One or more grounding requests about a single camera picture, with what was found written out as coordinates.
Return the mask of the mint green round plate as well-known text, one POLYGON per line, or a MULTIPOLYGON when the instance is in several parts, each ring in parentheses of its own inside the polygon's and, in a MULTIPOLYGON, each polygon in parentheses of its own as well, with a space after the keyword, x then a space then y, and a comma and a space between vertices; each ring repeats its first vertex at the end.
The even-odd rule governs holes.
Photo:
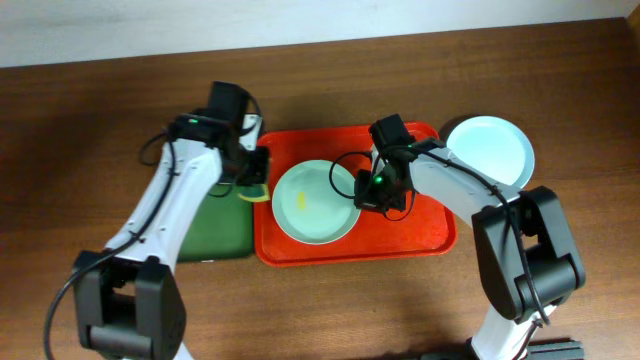
POLYGON ((327 160, 308 160, 277 181, 271 207, 279 228, 295 241, 325 245, 348 234, 360 217, 350 198, 354 176, 327 160))

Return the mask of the green yellow sponge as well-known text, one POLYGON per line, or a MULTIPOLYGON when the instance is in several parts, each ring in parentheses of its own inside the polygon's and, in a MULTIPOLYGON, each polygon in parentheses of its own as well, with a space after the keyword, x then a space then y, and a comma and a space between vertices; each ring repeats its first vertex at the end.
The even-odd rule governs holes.
POLYGON ((271 198, 269 188, 266 184, 241 186, 238 192, 238 197, 244 201, 252 203, 266 202, 271 198))

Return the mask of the light blue round plate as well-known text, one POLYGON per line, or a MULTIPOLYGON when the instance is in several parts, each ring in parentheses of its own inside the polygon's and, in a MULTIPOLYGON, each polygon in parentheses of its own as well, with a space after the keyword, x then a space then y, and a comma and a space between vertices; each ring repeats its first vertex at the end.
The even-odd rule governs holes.
POLYGON ((514 186, 526 164, 535 168, 535 153, 529 138, 503 118, 463 116, 449 121, 439 135, 460 160, 506 185, 514 186))

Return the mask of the white round plate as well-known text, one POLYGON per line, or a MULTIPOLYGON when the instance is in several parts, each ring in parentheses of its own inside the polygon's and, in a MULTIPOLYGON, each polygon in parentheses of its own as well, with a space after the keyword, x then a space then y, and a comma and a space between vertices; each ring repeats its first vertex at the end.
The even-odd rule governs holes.
POLYGON ((524 188, 531 180, 533 173, 534 166, 531 164, 526 164, 516 180, 513 182, 513 185, 517 186, 518 188, 524 188))

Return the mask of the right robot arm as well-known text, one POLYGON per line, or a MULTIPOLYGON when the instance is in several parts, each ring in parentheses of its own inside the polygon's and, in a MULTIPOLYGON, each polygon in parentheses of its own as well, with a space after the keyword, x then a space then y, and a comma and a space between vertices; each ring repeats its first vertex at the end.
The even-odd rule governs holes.
POLYGON ((410 207, 405 196, 436 200, 473 230, 481 285, 490 307, 459 351, 431 359, 583 359, 576 340, 534 343, 550 314, 586 282, 576 241, 557 195, 501 183, 460 160, 434 138, 419 141, 399 115, 374 122, 372 167, 358 172, 356 208, 410 207))

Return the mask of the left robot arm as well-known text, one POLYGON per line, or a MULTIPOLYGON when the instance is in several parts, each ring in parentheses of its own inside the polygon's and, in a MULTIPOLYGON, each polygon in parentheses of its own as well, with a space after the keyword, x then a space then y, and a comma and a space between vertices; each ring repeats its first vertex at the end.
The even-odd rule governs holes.
POLYGON ((216 81, 205 106, 181 113, 159 134, 156 172, 123 227, 100 252, 73 265, 79 342, 105 359, 188 359, 186 308, 175 268, 202 201, 266 181, 258 146, 263 116, 239 85, 216 81))

